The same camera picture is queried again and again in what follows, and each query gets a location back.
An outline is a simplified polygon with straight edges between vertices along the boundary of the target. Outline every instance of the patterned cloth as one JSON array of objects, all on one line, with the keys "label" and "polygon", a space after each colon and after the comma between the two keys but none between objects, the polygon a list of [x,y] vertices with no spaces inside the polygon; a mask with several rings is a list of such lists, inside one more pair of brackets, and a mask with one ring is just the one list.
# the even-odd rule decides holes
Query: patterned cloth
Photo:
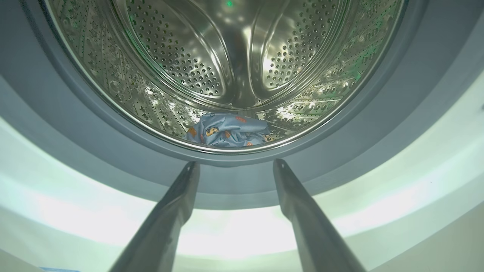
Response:
[{"label": "patterned cloth", "polygon": [[273,141],[266,121],[229,113],[202,115],[184,139],[218,147],[244,147]]}]

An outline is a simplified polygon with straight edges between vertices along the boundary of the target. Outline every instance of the stainless steel surface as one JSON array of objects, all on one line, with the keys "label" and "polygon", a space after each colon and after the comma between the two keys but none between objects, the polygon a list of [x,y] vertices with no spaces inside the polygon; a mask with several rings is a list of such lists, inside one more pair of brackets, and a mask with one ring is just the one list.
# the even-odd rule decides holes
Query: stainless steel surface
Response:
[{"label": "stainless steel surface", "polygon": [[363,272],[329,219],[283,160],[274,161],[282,213],[291,221],[304,272]]},{"label": "stainless steel surface", "polygon": [[118,258],[111,272],[171,271],[180,229],[190,218],[200,167],[188,163],[156,204]]},{"label": "stainless steel surface", "polygon": [[[391,0],[49,0],[79,69],[147,131],[212,153],[256,152],[323,125],[361,89],[403,15]],[[267,120],[244,149],[181,139],[207,112]]]}]

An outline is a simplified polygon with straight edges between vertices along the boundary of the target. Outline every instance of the stainless steel drum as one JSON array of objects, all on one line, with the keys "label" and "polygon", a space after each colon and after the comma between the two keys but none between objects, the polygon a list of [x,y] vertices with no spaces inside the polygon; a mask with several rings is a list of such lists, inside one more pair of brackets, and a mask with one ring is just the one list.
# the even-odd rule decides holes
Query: stainless steel drum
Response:
[{"label": "stainless steel drum", "polygon": [[[247,153],[322,126],[361,89],[403,0],[48,0],[72,59],[102,97],[195,150]],[[208,112],[266,120],[275,142],[238,150],[182,139]]]}]

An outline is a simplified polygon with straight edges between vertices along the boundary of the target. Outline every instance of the printed cartoon fabric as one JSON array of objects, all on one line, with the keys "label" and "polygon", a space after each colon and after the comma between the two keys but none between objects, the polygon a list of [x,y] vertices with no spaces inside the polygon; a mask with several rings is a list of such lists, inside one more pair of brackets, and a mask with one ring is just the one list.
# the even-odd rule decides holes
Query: printed cartoon fabric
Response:
[{"label": "printed cartoon fabric", "polygon": [[228,113],[211,113],[200,117],[191,127],[186,140],[218,147],[244,147],[273,141],[266,121]]}]

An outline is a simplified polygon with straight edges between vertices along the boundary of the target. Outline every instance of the washing machine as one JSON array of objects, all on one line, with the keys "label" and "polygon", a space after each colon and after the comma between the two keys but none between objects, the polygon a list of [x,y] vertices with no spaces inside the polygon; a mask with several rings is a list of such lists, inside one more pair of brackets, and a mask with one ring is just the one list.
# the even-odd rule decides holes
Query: washing machine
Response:
[{"label": "washing machine", "polygon": [[[276,159],[368,271],[484,199],[481,0],[1,6],[0,248],[35,266],[107,271],[188,162],[173,271],[302,271]],[[266,142],[186,140],[213,113]]]}]

